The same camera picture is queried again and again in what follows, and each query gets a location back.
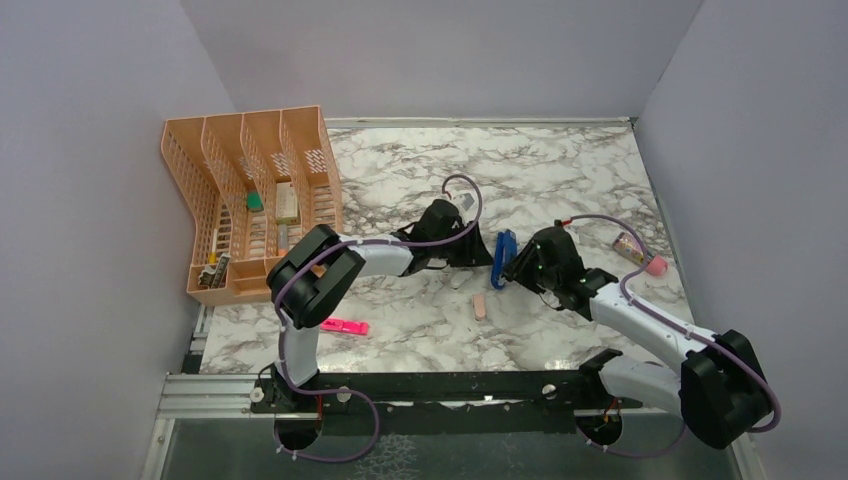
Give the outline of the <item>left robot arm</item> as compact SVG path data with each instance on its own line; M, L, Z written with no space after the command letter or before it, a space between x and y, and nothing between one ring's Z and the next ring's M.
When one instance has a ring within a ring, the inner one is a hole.
M320 325L356 279L406 277L433 260L457 268L494 263L477 221L448 200L437 199L418 221L371 238L341 235L327 224L312 228L266 276L281 324L275 362L282 377L275 392L279 401L294 411L313 401Z

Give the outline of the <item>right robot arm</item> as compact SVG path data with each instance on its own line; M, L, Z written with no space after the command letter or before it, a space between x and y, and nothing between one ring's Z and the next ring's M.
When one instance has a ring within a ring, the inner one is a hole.
M614 275L584 265L561 226L545 228L503 265L501 276L558 309L611 328L650 352L657 364L606 350L580 367L579 398L600 407L632 399L681 419L685 431L723 449L739 436L769 430L781 408L750 341L714 333L669 315L631 293Z

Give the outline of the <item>white eraser block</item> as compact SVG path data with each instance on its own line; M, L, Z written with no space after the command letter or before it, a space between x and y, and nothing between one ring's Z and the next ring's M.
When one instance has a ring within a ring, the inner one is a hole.
M460 271L455 273L450 279L450 286L452 289L459 289L464 283L466 283L470 278L473 277L473 273L470 271Z

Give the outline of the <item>pink highlighter marker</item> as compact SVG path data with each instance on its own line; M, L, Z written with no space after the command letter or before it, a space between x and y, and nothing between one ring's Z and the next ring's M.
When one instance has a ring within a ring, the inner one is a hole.
M322 331L331 333L367 336L370 325L367 322L330 317L320 325L320 328Z

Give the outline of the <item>white paper card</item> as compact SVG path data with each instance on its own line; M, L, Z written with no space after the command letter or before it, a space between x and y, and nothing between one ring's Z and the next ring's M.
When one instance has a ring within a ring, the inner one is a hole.
M298 196L291 182L276 184L275 219L277 224L285 225L300 222Z

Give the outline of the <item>green eraser in organizer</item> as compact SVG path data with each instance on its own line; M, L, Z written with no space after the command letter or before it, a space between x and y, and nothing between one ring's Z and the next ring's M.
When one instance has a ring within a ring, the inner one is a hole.
M249 191L247 193L246 208L250 212L261 212L263 210L263 202L257 191Z

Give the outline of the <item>orange plastic desk organizer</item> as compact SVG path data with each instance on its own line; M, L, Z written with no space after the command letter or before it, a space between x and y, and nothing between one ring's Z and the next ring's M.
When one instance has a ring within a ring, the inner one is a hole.
M161 153L195 222L186 291L204 306L267 300L267 274L312 227L343 230L318 106L169 119Z

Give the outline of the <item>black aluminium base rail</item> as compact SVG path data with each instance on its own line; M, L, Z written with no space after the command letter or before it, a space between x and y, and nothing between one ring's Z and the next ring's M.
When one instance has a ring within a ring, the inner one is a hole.
M313 383L320 400L288 400L271 379L257 374L171 375L157 415L164 419L314 420L354 413L367 395L383 410L391 407L540 406L548 410L598 414L612 398L576 370L442 373L327 373Z

